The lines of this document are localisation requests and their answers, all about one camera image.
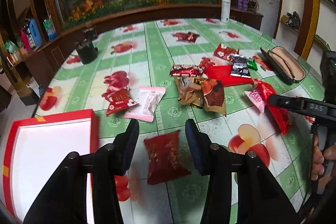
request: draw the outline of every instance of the floor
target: floor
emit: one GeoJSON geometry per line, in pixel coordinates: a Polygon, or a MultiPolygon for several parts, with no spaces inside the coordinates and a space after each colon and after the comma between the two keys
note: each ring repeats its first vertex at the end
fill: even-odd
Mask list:
{"type": "MultiPolygon", "coordinates": [[[[4,74],[1,75],[0,85],[12,94],[12,99],[8,108],[0,113],[0,162],[3,161],[7,137],[13,121],[30,118],[36,107],[36,105],[25,106],[10,83],[8,85],[8,82],[7,77],[4,74]]],[[[0,200],[4,202],[2,179],[0,180],[0,200]]]]}

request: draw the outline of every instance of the finger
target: finger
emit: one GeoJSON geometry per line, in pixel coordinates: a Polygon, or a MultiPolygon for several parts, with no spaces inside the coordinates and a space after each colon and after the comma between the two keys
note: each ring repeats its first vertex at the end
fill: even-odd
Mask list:
{"type": "Polygon", "coordinates": [[[319,137],[317,135],[314,135],[314,145],[319,144],[319,137]]]}
{"type": "Polygon", "coordinates": [[[311,168],[311,173],[315,175],[323,175],[324,173],[324,167],[322,164],[313,164],[311,168]]]}
{"type": "Polygon", "coordinates": [[[318,178],[319,178],[319,176],[315,175],[315,174],[311,174],[311,176],[310,176],[311,180],[317,180],[318,178]]]}
{"type": "Polygon", "coordinates": [[[327,160],[336,160],[336,145],[329,147],[324,152],[324,156],[327,160]]]}
{"type": "Polygon", "coordinates": [[[313,161],[316,164],[322,164],[324,162],[323,154],[317,146],[314,146],[313,161]]]}

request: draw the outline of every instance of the spray bottle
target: spray bottle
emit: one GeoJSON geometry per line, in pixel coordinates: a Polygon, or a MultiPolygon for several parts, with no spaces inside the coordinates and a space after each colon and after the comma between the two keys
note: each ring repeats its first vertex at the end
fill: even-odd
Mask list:
{"type": "Polygon", "coordinates": [[[228,23],[230,19],[231,0],[222,0],[221,22],[228,23]]]}

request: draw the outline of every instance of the pink candy wrapper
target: pink candy wrapper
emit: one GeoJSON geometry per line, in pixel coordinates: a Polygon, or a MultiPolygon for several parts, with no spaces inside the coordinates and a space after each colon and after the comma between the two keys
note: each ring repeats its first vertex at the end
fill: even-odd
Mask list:
{"type": "Polygon", "coordinates": [[[154,111],[165,93],[165,88],[152,88],[150,86],[139,87],[139,94],[136,99],[139,105],[127,110],[124,118],[153,122],[154,111]]]}
{"type": "Polygon", "coordinates": [[[265,111],[265,102],[258,89],[252,91],[245,91],[246,96],[251,100],[251,102],[259,109],[260,112],[265,111]]]}

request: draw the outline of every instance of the green and white tablecloth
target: green and white tablecloth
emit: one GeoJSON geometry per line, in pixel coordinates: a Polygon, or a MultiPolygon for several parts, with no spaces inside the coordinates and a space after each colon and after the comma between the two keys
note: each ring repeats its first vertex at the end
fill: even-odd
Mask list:
{"type": "MultiPolygon", "coordinates": [[[[165,26],[161,21],[134,25],[134,30],[124,32],[125,28],[103,33],[94,41],[99,49],[98,58],[87,65],[65,62],[50,83],[50,87],[60,86],[62,95],[58,104],[49,111],[38,108],[36,116],[92,108],[100,118],[100,145],[113,142],[114,137],[124,132],[129,119],[123,113],[105,116],[108,102],[101,97],[107,85],[104,76],[115,71],[126,71],[130,78],[130,94],[137,97],[139,86],[163,86],[166,94],[155,111],[152,123],[140,122],[140,135],[134,152],[132,164],[127,175],[133,180],[131,191],[136,198],[120,202],[124,223],[192,223],[200,222],[206,198],[207,176],[201,177],[195,170],[184,133],[185,121],[193,118],[201,132],[209,135],[218,144],[228,146],[238,127],[249,123],[255,128],[258,124],[267,127],[278,152],[278,160],[271,159],[270,171],[276,177],[296,210],[299,209],[308,186],[308,172],[311,157],[311,137],[309,122],[300,115],[291,113],[294,125],[285,136],[277,134],[277,127],[267,114],[260,113],[244,94],[252,90],[250,85],[225,88],[227,116],[215,112],[205,112],[178,103],[175,83],[168,76],[172,64],[199,64],[202,57],[211,58],[217,65],[226,61],[212,55],[219,43],[239,48],[248,57],[260,53],[260,47],[272,49],[277,41],[240,22],[231,20],[223,24],[211,23],[205,19],[178,19],[178,24],[165,26]],[[175,32],[194,32],[200,35],[195,44],[178,42],[175,32]],[[227,32],[234,33],[232,38],[227,32]],[[111,54],[111,47],[123,42],[137,45],[125,52],[111,54]],[[180,129],[180,157],[182,163],[192,174],[180,179],[147,185],[148,157],[143,145],[145,138],[180,129]]],[[[278,94],[303,96],[323,100],[324,89],[318,74],[293,51],[288,50],[307,72],[299,84],[286,85],[278,76],[258,65],[258,71],[250,71],[253,78],[263,79],[272,84],[278,94]]],[[[236,221],[238,188],[232,176],[231,222],[236,221]]]]}

